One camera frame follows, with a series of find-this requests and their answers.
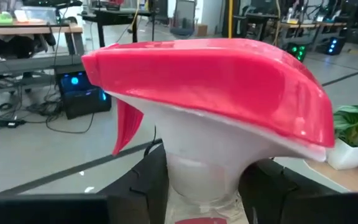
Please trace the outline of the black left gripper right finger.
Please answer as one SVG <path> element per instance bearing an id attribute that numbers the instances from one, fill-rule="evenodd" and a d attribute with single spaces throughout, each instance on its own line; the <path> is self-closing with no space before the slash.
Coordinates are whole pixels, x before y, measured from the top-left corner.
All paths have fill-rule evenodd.
<path id="1" fill-rule="evenodd" d="M 249 223 L 334 223 L 341 212 L 333 191 L 272 159 L 251 164 L 241 175 L 239 194 Z"/>

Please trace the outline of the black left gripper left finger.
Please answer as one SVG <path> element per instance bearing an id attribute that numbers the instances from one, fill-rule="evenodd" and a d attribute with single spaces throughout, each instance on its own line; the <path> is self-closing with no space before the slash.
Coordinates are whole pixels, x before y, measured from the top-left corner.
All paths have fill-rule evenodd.
<path id="1" fill-rule="evenodd" d="M 166 153 L 161 144 L 99 193 L 108 198 L 109 223 L 164 224 L 168 189 Z"/>

